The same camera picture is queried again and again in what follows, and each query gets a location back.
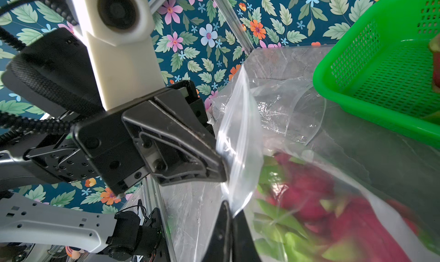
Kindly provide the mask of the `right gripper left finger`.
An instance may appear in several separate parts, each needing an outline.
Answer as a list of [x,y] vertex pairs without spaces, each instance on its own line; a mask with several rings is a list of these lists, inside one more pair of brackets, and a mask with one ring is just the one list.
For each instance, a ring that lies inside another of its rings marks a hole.
[[223,201],[202,262],[229,262],[233,243],[233,215],[228,201]]

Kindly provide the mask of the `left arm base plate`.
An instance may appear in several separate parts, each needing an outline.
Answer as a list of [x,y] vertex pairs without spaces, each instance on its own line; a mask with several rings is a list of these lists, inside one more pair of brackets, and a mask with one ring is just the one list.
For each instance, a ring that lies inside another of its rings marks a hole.
[[138,239],[135,255],[142,256],[143,262],[171,262],[159,208],[153,209],[146,222],[139,228]]

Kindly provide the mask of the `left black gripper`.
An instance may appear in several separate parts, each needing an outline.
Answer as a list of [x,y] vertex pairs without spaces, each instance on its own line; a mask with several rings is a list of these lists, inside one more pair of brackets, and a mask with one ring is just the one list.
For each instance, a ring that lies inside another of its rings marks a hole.
[[189,80],[81,121],[71,140],[35,147],[24,158],[52,182],[101,176],[115,194],[147,175],[161,186],[228,177]]

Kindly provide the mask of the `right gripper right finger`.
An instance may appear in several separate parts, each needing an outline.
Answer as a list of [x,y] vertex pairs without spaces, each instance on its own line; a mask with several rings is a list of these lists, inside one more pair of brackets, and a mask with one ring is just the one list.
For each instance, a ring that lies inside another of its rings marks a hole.
[[232,261],[261,262],[243,210],[240,211],[235,218],[233,218],[232,229]]

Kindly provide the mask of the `clear zip-top bag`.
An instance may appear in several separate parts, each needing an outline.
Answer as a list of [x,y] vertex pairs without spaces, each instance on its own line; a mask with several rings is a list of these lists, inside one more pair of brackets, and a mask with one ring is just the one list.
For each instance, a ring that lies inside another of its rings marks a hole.
[[440,245],[397,202],[298,143],[269,139],[242,69],[217,134],[219,219],[234,262],[437,262]]
[[218,142],[240,132],[308,144],[326,109],[312,85],[317,65],[331,50],[323,47],[255,49],[238,74],[213,98],[211,112]]

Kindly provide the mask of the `pink dragon fruit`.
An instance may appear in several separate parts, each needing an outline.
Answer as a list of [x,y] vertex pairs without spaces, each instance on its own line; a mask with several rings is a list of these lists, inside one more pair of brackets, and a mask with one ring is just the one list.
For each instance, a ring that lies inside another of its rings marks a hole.
[[433,56],[433,91],[440,92],[440,34],[429,42],[429,50]]
[[266,156],[254,245],[279,262],[406,262],[407,255],[353,188],[285,153]]

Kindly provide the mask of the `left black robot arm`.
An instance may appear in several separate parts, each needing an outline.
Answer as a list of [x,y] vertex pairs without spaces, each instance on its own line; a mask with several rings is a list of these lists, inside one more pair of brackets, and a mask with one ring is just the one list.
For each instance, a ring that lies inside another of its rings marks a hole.
[[1,113],[1,248],[11,243],[64,245],[125,261],[171,259],[158,208],[103,215],[45,205],[13,192],[38,182],[101,176],[124,194],[146,176],[161,185],[226,179],[212,127],[192,81],[166,87],[151,33],[148,0],[42,1],[73,25],[19,49],[2,78],[50,119]]

